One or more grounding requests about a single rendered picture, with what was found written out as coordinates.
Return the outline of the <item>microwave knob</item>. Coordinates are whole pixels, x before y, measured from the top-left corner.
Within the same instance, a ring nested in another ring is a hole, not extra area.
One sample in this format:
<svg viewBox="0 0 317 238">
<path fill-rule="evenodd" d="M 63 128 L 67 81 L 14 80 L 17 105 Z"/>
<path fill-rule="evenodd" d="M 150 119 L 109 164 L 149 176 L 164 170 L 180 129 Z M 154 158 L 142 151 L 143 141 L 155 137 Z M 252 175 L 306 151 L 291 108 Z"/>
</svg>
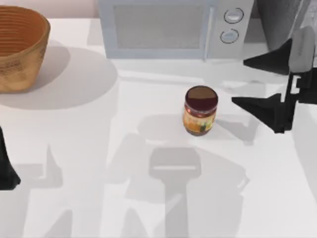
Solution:
<svg viewBox="0 0 317 238">
<path fill-rule="evenodd" d="M 240 8 L 229 9 L 224 14 L 224 20 L 229 24 L 236 24 L 244 17 L 244 12 Z"/>
<path fill-rule="evenodd" d="M 239 32 L 236 29 L 229 29 L 223 31 L 220 35 L 220 40 L 224 44 L 232 44 L 239 39 Z"/>
</svg>

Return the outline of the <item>brown lidded jar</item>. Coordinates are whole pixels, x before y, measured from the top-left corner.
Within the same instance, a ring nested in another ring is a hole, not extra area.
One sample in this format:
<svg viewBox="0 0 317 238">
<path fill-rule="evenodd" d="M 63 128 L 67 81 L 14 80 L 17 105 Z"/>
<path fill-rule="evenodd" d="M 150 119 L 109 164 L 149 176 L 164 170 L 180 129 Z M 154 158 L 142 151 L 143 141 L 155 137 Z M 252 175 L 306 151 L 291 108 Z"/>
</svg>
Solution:
<svg viewBox="0 0 317 238">
<path fill-rule="evenodd" d="M 210 87 L 197 85 L 185 95 L 183 125 L 195 136 L 207 134 L 215 121 L 218 95 Z"/>
</svg>

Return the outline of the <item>pale microwave oven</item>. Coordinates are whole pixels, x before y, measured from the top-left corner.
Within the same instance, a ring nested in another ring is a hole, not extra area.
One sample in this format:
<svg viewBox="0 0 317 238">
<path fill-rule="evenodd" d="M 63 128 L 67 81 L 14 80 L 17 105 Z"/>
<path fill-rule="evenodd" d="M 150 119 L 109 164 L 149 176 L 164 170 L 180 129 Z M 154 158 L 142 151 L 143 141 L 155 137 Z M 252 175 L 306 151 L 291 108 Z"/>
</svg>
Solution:
<svg viewBox="0 0 317 238">
<path fill-rule="evenodd" d="M 207 60 L 240 56 L 254 0 L 98 0 L 106 56 L 110 59 L 204 60 L 209 8 L 214 8 Z M 224 20 L 227 10 L 240 8 L 243 19 Z M 220 40 L 236 29 L 232 44 Z"/>
</svg>

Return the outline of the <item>woven wicker basket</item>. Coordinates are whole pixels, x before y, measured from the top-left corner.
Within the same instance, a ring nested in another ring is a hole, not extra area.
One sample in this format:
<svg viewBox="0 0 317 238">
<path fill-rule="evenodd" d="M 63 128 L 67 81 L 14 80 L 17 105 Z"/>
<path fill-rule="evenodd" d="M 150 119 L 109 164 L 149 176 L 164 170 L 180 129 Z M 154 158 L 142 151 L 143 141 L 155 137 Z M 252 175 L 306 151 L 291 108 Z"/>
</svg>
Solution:
<svg viewBox="0 0 317 238">
<path fill-rule="evenodd" d="M 46 53 L 51 25 L 39 12 L 0 5 L 0 93 L 29 89 Z"/>
</svg>

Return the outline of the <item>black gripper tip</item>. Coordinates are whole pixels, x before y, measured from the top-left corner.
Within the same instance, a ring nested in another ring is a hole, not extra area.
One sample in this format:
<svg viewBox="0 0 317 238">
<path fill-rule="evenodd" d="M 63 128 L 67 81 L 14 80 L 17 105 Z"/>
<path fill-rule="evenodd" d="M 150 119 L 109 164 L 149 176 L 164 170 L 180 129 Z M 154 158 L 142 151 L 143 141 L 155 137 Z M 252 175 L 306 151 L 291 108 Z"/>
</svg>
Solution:
<svg viewBox="0 0 317 238">
<path fill-rule="evenodd" d="M 21 179 L 9 160 L 3 130 L 0 127 L 0 191 L 14 190 L 20 183 Z"/>
</svg>

